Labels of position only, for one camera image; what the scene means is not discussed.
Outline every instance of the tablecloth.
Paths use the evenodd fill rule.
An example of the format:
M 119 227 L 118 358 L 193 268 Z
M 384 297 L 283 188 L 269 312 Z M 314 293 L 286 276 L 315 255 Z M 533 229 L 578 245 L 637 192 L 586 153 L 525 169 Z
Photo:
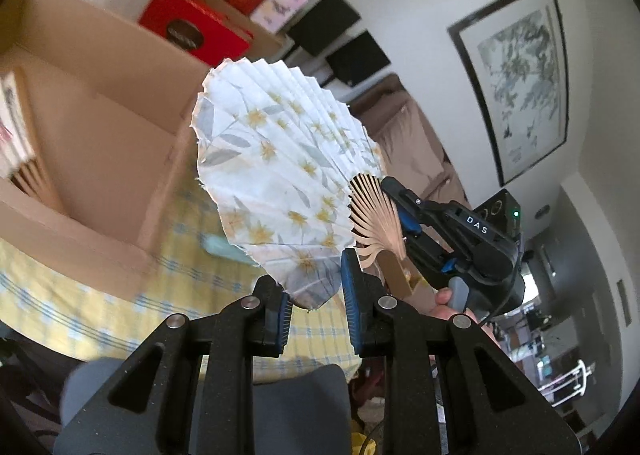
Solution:
M 223 231 L 215 203 L 194 177 L 190 168 L 166 213 L 168 231 L 149 285 L 132 302 L 60 275 L 0 240 L 0 321 L 73 358 L 124 359 L 169 314 L 195 319 L 250 294 L 260 268 L 212 257 L 200 245 L 204 233 Z M 284 354 L 254 358 L 254 381 L 295 377 L 331 363 L 347 379 L 360 365 L 342 291 L 317 311 L 294 307 Z

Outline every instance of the floral pattern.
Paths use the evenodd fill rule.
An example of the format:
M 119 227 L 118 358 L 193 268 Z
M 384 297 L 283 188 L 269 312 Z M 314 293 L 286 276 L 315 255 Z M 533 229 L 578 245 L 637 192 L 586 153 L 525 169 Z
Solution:
M 282 62 L 226 60 L 204 87 L 191 125 L 198 174 L 227 238 L 297 305 L 319 307 L 354 245 L 350 180 L 383 176 L 380 148 L 345 104 Z

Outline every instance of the silver bolt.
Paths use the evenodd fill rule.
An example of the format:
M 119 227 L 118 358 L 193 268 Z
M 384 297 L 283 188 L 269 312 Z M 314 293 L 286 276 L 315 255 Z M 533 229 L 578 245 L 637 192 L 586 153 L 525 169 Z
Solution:
M 383 309 L 393 309 L 398 305 L 398 300 L 393 296 L 383 296 L 378 300 L 378 305 Z
M 166 319 L 166 326 L 170 329 L 179 329 L 186 323 L 186 321 L 187 319 L 183 314 L 171 314 L 171 316 Z
M 459 329 L 468 329 L 471 326 L 471 319 L 464 314 L 453 316 L 453 324 Z
M 240 300 L 240 305 L 242 305 L 243 309 L 251 310 L 255 309 L 260 305 L 260 298 L 257 296 L 245 296 Z

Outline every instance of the yellow plaid tablecloth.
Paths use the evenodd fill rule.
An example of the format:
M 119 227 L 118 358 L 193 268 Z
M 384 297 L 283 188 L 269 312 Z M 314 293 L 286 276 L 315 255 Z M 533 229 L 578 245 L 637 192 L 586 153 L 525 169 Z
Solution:
M 243 295 L 263 271 L 212 257 L 203 234 L 222 235 L 215 204 L 187 175 L 167 211 L 169 230 L 155 274 L 134 302 L 62 276 L 0 240 L 0 321 L 31 340 L 82 360 L 126 358 L 169 314 L 214 314 Z M 342 291 L 317 311 L 294 307 L 289 343 L 278 359 L 255 358 L 254 381 L 305 374 L 335 363 L 350 379 L 353 354 Z

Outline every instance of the folding fan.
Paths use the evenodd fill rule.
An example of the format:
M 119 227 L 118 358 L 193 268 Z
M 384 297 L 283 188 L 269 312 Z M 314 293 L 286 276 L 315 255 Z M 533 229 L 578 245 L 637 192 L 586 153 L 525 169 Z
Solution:
M 347 105 L 283 62 L 226 60 L 204 89 L 191 123 L 200 181 L 228 241 L 299 307 L 337 292 L 346 247 L 363 267 L 383 250 L 404 260 L 381 150 Z

